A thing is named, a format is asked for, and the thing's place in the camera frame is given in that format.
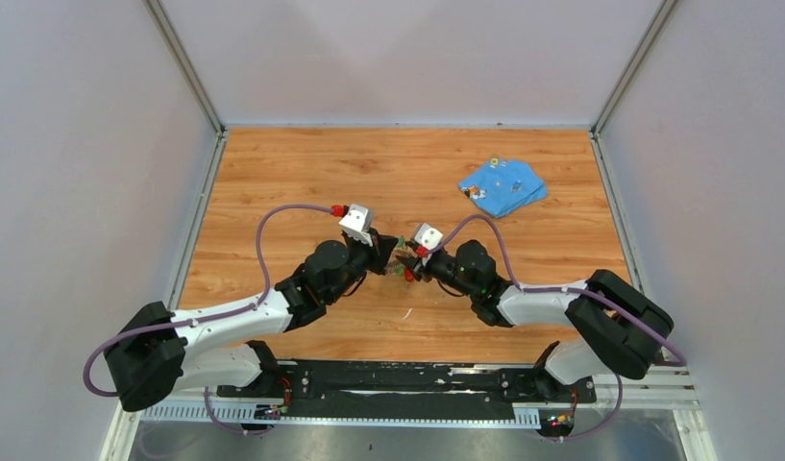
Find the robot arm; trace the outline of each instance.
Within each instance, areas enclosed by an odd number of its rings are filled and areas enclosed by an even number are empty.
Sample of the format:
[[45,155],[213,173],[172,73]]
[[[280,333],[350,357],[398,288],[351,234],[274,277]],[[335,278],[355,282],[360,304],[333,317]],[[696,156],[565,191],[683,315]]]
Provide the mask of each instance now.
[[[384,274],[398,238],[371,227],[370,209],[352,205],[344,211],[339,222],[344,243],[319,244],[290,277],[269,288],[260,305],[261,293],[197,310],[169,312],[160,302],[142,307],[121,332],[165,323],[180,326],[139,334],[105,351],[124,410],[147,408],[177,390],[258,386],[263,372],[275,364],[270,350],[257,341],[224,346],[309,325],[368,272]],[[232,315],[247,306],[251,308]]]
[[452,256],[434,250],[441,239],[442,233],[428,224],[417,229],[408,242],[417,255],[398,257],[410,278],[437,279],[468,296],[472,310],[492,327],[556,324],[581,334],[575,341],[551,344],[535,363],[534,386],[547,398],[595,374],[641,379],[660,351],[660,345],[638,327],[581,292],[604,295],[664,338],[673,329],[666,312],[612,272],[599,270],[587,280],[562,287],[517,287],[497,274],[496,261],[477,240],[463,243]]

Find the black cable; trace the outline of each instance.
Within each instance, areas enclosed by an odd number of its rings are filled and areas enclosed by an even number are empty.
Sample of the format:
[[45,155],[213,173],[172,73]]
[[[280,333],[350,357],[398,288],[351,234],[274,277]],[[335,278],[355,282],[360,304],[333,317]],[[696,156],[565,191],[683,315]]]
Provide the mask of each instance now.
[[365,280],[366,280],[366,273],[364,273],[364,276],[358,281],[358,283],[356,283],[355,286],[353,286],[353,289],[350,290],[349,293],[347,293],[346,295],[342,296],[341,298],[349,298],[349,297],[353,296],[353,294],[358,290],[358,287],[361,286],[361,284]]
[[446,288],[445,286],[443,286],[443,283],[441,283],[441,282],[440,282],[440,280],[438,280],[438,281],[437,281],[437,285],[440,287],[440,289],[442,289],[443,291],[445,291],[445,292],[446,292],[446,294],[448,294],[449,296],[454,296],[455,298],[462,298],[463,296],[465,296],[465,295],[463,295],[462,293],[454,293],[454,292],[451,292],[451,291],[449,291],[449,289],[448,289],[448,288]]

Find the folded blue cloth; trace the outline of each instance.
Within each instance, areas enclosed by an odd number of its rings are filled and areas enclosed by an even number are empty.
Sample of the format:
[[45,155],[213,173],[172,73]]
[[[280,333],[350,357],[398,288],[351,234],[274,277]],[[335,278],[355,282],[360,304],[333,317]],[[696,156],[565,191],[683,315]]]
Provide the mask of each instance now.
[[548,197],[545,182],[519,160],[491,158],[459,186],[475,205],[496,218]]

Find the cloth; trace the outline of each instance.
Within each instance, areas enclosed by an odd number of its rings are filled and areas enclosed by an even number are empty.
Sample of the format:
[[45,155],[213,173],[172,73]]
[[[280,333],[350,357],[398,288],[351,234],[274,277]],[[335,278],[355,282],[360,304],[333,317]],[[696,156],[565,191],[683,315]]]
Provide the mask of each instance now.
[[491,158],[459,186],[476,206],[496,218],[548,197],[545,182],[519,160]]

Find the wood grain surface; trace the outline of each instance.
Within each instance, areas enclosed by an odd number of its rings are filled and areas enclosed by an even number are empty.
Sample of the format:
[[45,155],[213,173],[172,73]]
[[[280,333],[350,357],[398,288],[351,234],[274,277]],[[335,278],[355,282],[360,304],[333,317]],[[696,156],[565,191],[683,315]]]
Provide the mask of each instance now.
[[[527,161],[549,197],[498,220],[520,281],[563,283],[605,268],[627,278],[599,169],[585,131],[448,129],[235,129],[181,300],[181,308],[225,303],[261,292],[254,235],[259,219],[289,203],[361,204],[374,227],[408,238],[428,222],[448,234],[478,209],[457,183],[491,157]],[[491,230],[470,224],[449,246],[475,238],[507,277]],[[271,283],[289,276],[327,239],[337,219],[289,210],[265,229]],[[264,336],[277,357],[532,362],[569,328],[491,328],[466,298],[432,283],[370,275],[351,298],[312,325]]]

